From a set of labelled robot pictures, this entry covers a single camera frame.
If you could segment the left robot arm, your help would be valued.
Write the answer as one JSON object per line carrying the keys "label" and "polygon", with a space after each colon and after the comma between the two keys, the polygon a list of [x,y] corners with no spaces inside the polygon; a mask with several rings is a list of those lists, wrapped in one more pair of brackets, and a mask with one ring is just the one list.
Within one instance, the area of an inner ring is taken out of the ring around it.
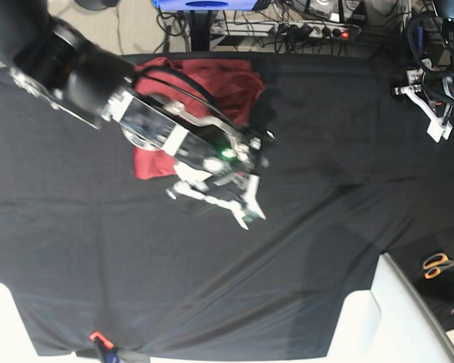
{"label": "left robot arm", "polygon": [[412,62],[393,96],[414,104],[428,118],[435,142],[449,139],[454,112],[454,1],[423,1],[405,25]]}

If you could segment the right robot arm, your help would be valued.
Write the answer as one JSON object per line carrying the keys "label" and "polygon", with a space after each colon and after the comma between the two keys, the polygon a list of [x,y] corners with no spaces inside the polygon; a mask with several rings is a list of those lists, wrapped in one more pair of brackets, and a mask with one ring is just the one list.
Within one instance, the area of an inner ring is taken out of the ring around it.
{"label": "right robot arm", "polygon": [[0,1],[0,61],[52,107],[94,127],[114,121],[136,147],[172,157],[171,198],[227,209],[243,228],[264,217],[257,189],[273,134],[237,126],[191,77],[162,65],[136,70],[51,16],[44,1]]}

